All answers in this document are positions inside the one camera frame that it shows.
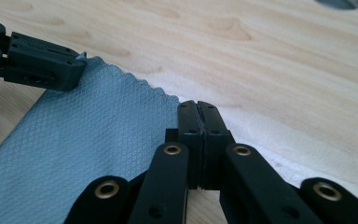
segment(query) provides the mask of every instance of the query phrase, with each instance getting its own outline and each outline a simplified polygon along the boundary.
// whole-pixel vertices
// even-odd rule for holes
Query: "light wood surface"
[[[218,106],[289,183],[358,196],[358,9],[313,0],[0,1],[12,30],[101,56],[181,101]],[[0,81],[0,143],[43,90]],[[224,223],[191,192],[188,223]]]

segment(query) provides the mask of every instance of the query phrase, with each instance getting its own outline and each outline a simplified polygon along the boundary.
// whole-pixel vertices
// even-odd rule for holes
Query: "textured fabric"
[[[177,97],[99,58],[79,86],[46,91],[0,146],[0,223],[63,223],[94,179],[147,169]]]

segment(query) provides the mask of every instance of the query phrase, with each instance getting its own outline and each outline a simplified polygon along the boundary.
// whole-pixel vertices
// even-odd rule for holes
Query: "blue cloth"
[[[63,223],[94,179],[136,177],[177,127],[178,104],[88,59],[76,89],[46,91],[0,146],[0,223]]]

